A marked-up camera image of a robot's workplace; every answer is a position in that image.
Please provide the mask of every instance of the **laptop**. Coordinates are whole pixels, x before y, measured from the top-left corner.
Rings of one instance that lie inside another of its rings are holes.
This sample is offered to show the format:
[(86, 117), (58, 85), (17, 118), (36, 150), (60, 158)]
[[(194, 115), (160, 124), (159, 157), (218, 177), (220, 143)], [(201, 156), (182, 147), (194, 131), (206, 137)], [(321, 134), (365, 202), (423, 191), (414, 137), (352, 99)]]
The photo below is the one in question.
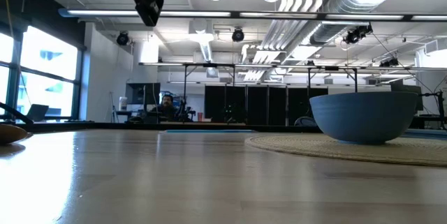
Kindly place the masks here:
[(48, 108), (48, 105), (32, 104), (31, 108), (29, 108), (27, 117), (34, 122), (42, 121), (45, 119), (45, 114), (47, 114)]

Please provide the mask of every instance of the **window frame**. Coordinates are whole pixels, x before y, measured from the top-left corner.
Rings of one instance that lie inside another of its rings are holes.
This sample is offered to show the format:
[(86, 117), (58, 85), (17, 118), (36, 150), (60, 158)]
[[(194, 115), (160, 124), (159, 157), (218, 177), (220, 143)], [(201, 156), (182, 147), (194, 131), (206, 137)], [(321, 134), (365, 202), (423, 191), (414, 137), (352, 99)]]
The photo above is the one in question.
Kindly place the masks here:
[[(39, 70), (34, 70), (31, 68), (26, 68), (20, 66), (20, 59), (22, 56), (22, 46), (23, 46), (23, 33), (26, 32), (27, 27), (24, 31), (14, 30), (14, 47), (13, 47), (13, 58), (10, 63), (0, 61), (0, 66), (4, 66), (9, 68), (9, 79), (8, 79), (8, 90), (6, 92), (6, 104), (11, 106), (12, 108), (17, 109), (17, 101), (19, 96), (19, 82), (21, 72), (23, 73), (31, 73), (35, 75), (40, 75), (43, 77), (52, 78), (54, 80), (59, 80), (63, 82), (69, 82), (73, 84), (73, 97), (72, 97), (72, 105), (71, 105), (71, 116), (67, 117), (55, 117), (55, 116), (45, 116), (45, 120), (59, 120), (59, 119), (79, 119), (80, 113), (80, 91), (81, 91), (81, 77), (82, 77), (82, 62), (84, 61), (84, 49), (79, 48), (77, 45), (73, 45), (78, 49), (78, 57), (76, 62), (76, 76), (74, 80), (67, 79), (65, 77), (61, 77), (58, 75), (54, 75), (51, 73), (46, 73)], [(0, 23), (0, 33), (3, 33), (7, 36), (11, 36), (10, 32), (5, 29), (5, 24)], [(0, 115), (0, 119), (12, 119), (10, 113), (5, 112), (5, 114)]]

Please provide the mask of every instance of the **ceiling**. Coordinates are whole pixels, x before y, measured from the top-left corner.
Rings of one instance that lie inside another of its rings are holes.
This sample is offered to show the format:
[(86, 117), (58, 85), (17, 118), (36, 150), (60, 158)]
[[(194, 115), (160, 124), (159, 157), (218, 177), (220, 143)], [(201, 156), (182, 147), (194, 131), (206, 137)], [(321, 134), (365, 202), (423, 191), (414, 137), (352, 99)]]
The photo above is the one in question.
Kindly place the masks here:
[[(133, 0), (56, 0), (67, 8), (82, 9), (134, 9)], [(164, 10), (276, 10), (279, 1), (268, 3), (264, 0), (165, 0)], [(387, 0), (374, 12), (378, 13), (447, 13), (445, 0)], [(189, 21), (191, 19), (161, 18), (155, 28), (145, 27), (138, 18), (103, 18), (97, 20), (96, 27), (104, 33), (115, 37), (121, 30), (129, 30), (134, 41), (147, 40), (150, 33), (156, 33), (163, 42), (160, 46), (162, 57), (189, 55), (200, 51), (199, 44), (189, 40)], [(213, 52), (240, 52), (245, 43), (261, 42), (268, 32), (269, 20), (232, 20), (215, 19), (215, 40), (211, 42)], [(409, 42), (427, 42), (436, 37), (447, 36), (447, 23), (399, 23), (375, 22), (372, 24), (378, 40), (369, 36), (360, 44), (346, 50), (340, 45), (341, 38), (336, 38), (329, 47), (324, 47), (316, 59), (321, 64), (368, 64), (372, 59), (387, 52), (400, 49), (400, 61), (412, 64), (413, 49), (421, 44)], [(231, 35), (235, 27), (242, 27), (245, 39), (234, 43)]]

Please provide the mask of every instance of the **security camera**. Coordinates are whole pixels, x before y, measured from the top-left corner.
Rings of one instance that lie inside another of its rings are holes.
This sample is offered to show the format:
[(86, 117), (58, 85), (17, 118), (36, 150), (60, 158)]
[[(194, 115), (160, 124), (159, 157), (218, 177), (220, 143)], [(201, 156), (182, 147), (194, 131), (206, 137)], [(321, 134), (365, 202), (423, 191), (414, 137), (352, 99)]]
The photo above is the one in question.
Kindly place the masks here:
[(236, 28), (231, 38), (233, 39), (233, 42), (242, 42), (244, 40), (244, 32), (242, 32), (241, 28)]
[(129, 33), (127, 31), (119, 32), (119, 36), (117, 37), (117, 43), (121, 46), (126, 46), (131, 44), (131, 39), (129, 38)]

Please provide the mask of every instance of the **window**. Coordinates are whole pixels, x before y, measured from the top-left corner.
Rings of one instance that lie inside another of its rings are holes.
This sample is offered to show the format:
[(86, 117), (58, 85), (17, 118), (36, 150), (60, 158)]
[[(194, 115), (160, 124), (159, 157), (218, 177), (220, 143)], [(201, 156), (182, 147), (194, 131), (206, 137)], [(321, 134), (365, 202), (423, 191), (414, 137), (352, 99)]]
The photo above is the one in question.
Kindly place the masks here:
[[(6, 103), (6, 94), (8, 93), (8, 78), (9, 69), (7, 67), (0, 67), (0, 102)], [(5, 111), (0, 108), (0, 115), (5, 114)]]
[(13, 38), (0, 33), (0, 61), (10, 63), (13, 58)]
[(69, 117), (73, 102), (73, 84), (23, 72), (20, 76), (17, 110), (26, 114), (31, 104), (48, 105), (46, 116)]
[(76, 77), (78, 49), (33, 27), (23, 34), (20, 65), (69, 80)]

